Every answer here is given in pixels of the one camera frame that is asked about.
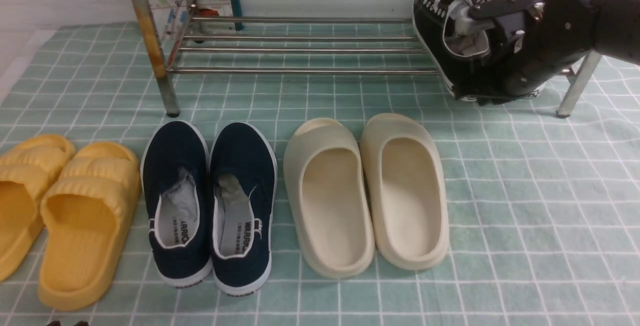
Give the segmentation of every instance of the slide sandal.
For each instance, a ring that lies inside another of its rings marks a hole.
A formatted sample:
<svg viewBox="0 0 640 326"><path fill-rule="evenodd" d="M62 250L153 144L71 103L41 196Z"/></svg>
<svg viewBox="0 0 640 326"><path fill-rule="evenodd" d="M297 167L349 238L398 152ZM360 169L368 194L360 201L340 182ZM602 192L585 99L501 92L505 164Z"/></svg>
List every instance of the slide sandal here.
<svg viewBox="0 0 640 326"><path fill-rule="evenodd" d="M408 117L379 114L360 141L375 243L402 269L429 269L449 247L442 163L427 130Z"/></svg>
<svg viewBox="0 0 640 326"><path fill-rule="evenodd" d="M76 148L41 135L0 157L0 281L16 271L42 230L40 201Z"/></svg>
<svg viewBox="0 0 640 326"><path fill-rule="evenodd" d="M139 162L114 142L78 151L45 194L48 229L38 296L62 311L98 301L114 278L140 196Z"/></svg>
<svg viewBox="0 0 640 326"><path fill-rule="evenodd" d="M364 271L375 249L358 144L333 119L295 131L284 154L284 180L300 250L326 278Z"/></svg>

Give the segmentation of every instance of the cream slide sandal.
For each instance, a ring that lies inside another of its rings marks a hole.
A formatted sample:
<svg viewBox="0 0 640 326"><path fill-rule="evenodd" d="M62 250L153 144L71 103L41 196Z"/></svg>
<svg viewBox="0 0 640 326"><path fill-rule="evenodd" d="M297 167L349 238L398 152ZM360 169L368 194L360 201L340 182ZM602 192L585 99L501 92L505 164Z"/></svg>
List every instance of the cream slide sandal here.
<svg viewBox="0 0 640 326"><path fill-rule="evenodd" d="M338 121L309 120L284 153L284 180L302 256L326 278L364 271L375 249L362 162Z"/></svg>
<svg viewBox="0 0 640 326"><path fill-rule="evenodd" d="M360 142L375 242L402 269L429 269L449 247L442 163L434 140L412 119L379 114Z"/></svg>

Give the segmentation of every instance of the floor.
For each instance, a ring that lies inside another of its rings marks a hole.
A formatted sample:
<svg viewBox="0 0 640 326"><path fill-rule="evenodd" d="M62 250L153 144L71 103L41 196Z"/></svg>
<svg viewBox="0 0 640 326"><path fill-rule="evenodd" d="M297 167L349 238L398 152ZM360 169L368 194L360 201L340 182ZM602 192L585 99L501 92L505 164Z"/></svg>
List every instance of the floor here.
<svg viewBox="0 0 640 326"><path fill-rule="evenodd" d="M0 31L0 101L22 76L38 49L55 30Z"/></svg>
<svg viewBox="0 0 640 326"><path fill-rule="evenodd" d="M410 34L409 25L275 26L253 32ZM188 55L190 65L406 66L422 55ZM0 106L0 151L40 133L78 148L114 140L141 155L169 119L134 23L62 28L35 54ZM163 285L140 201L118 271L98 303L75 313L41 305L46 232L0 283L0 326L51 320L91 326L631 326L640 325L640 68L604 58L569 119L554 117L567 81L539 98L501 106L455 102L437 76L179 76L180 119L209 144L248 121L278 162L295 129L334 117L357 139L366 120L397 112L436 140L446 178L450 252L429 271L400 270L377 255L339 282L306 265L280 179L273 267L250 297L222 295L211 279Z"/></svg>

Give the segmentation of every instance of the sneaker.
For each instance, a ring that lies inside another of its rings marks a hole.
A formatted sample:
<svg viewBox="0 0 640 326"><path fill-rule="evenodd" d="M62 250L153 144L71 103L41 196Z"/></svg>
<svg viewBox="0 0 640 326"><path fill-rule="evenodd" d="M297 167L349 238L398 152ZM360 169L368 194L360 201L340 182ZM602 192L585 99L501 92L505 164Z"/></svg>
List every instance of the sneaker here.
<svg viewBox="0 0 640 326"><path fill-rule="evenodd" d="M454 95L453 85L468 79L489 61L487 33L455 33L455 12L472 6L471 0L414 0L413 5L415 34L438 67L449 93Z"/></svg>
<svg viewBox="0 0 640 326"><path fill-rule="evenodd" d="M207 237L207 144L198 130L172 121L154 133L140 167L149 242L160 278L191 287L213 268Z"/></svg>
<svg viewBox="0 0 640 326"><path fill-rule="evenodd" d="M215 140L210 169L215 283L229 296L247 296L272 270L276 157L258 129L232 123Z"/></svg>

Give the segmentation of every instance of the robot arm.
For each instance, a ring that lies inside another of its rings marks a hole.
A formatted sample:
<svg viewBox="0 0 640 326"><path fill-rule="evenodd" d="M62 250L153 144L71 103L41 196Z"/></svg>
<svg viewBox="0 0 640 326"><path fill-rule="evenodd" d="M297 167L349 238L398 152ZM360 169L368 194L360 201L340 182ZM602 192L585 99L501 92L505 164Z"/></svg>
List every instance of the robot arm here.
<svg viewBox="0 0 640 326"><path fill-rule="evenodd" d="M589 51L640 64L640 0L493 0L462 12L460 34L485 29L493 56L455 96L481 105L529 94Z"/></svg>

